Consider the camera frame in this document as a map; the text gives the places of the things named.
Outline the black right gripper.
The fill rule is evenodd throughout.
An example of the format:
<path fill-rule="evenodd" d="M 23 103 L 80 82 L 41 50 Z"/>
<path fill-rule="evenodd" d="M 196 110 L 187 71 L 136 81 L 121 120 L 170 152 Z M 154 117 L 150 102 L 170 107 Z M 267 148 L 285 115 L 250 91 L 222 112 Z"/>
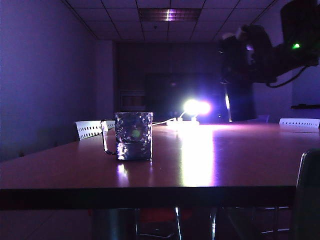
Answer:
<path fill-rule="evenodd" d="M 221 75 L 223 78 L 248 78 L 253 83 L 275 83 L 271 55 L 273 46 L 265 29 L 260 25 L 243 25 L 246 45 L 252 47 L 251 61 L 248 64 L 247 50 L 240 41 L 221 41 Z"/>

